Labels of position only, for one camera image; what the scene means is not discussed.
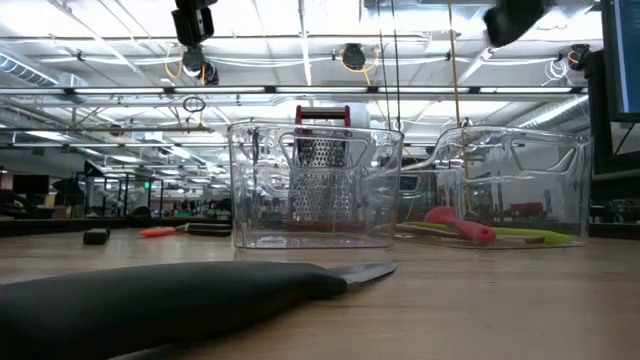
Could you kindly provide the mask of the red spoon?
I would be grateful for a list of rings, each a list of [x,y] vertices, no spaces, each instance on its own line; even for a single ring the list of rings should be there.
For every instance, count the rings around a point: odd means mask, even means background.
[[[457,218],[454,207],[434,207],[426,213],[424,221],[453,227],[475,244],[488,245],[496,239],[495,232],[488,226]]]

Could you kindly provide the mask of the light green spoon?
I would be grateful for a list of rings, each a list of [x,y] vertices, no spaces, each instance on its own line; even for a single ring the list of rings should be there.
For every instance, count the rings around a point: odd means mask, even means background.
[[[455,228],[441,224],[424,223],[424,222],[405,222],[397,224],[396,232],[405,232],[423,236],[439,236],[444,238],[454,238],[468,241],[468,238],[459,233]],[[569,245],[572,243],[572,237],[553,231],[519,229],[519,228],[493,228],[496,234],[496,241],[506,242],[508,240],[523,241],[529,245]]]

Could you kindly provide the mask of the black-handled silver-blade knife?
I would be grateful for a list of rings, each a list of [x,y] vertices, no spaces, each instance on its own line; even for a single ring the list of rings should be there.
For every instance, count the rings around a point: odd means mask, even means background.
[[[224,336],[396,269],[393,262],[186,262],[3,284],[0,360],[99,360]]]
[[[196,236],[228,237],[232,233],[232,226],[230,224],[186,223],[177,226],[176,232]]]

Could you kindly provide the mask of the long ceiling light strip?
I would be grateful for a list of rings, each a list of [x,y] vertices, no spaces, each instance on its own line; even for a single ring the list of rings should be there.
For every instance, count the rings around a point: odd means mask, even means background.
[[[582,94],[586,87],[443,87],[443,86],[217,86],[217,87],[78,87],[0,88],[0,95],[174,95],[174,94]]]

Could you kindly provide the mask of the black computer monitor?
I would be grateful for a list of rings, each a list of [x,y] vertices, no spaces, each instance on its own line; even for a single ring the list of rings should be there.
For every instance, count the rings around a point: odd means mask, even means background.
[[[640,170],[640,0],[600,0],[603,48],[587,59],[593,170]]]

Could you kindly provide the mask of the red metal box grater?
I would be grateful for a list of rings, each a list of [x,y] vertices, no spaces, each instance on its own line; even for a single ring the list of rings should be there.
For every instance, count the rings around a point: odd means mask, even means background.
[[[289,175],[288,228],[357,232],[357,177],[367,143],[355,138],[350,108],[296,109]]]

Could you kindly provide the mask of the background robot workstation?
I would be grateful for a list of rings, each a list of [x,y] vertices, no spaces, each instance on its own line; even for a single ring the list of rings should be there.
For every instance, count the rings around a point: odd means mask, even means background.
[[[76,180],[84,191],[86,217],[127,217],[137,213],[163,217],[166,181],[157,176],[102,167],[86,160]]]

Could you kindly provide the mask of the white box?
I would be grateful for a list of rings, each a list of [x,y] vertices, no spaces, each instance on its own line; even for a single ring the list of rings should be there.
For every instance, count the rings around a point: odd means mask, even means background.
[[[366,103],[351,103],[350,110],[350,126],[352,128],[369,128],[371,116]]]

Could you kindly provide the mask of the clear plastic bin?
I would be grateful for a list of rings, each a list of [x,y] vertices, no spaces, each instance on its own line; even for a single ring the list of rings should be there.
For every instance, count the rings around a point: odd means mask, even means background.
[[[399,240],[479,250],[576,247],[584,243],[591,186],[592,141],[587,136],[493,126],[451,129],[431,156],[401,172],[397,224],[424,222],[434,207],[456,209],[456,217],[493,228],[553,231],[569,245],[529,245],[396,232]],[[516,218],[512,203],[540,202],[540,216]]]
[[[234,124],[227,135],[236,247],[391,245],[403,134],[253,122]]]

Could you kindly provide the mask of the red background box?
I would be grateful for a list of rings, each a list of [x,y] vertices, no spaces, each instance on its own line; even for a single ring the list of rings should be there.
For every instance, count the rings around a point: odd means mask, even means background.
[[[544,206],[540,202],[512,203],[510,213],[516,218],[529,218],[540,216],[545,212]]]

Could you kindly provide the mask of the black background monitor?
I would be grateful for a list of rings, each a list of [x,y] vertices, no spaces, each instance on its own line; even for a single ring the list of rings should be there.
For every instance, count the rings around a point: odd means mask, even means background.
[[[50,177],[48,175],[15,174],[12,191],[17,194],[43,195],[49,192]]]

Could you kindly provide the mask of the small black block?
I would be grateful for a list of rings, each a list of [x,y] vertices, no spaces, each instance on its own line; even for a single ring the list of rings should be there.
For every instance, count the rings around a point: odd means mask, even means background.
[[[111,231],[106,228],[94,228],[83,233],[84,245],[105,245],[110,239]]]

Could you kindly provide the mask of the silver ceiling air duct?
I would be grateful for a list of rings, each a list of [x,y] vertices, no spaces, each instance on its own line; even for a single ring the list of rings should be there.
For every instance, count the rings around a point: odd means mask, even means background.
[[[0,72],[20,78],[36,87],[55,87],[58,79],[30,65],[19,56],[0,50]]]

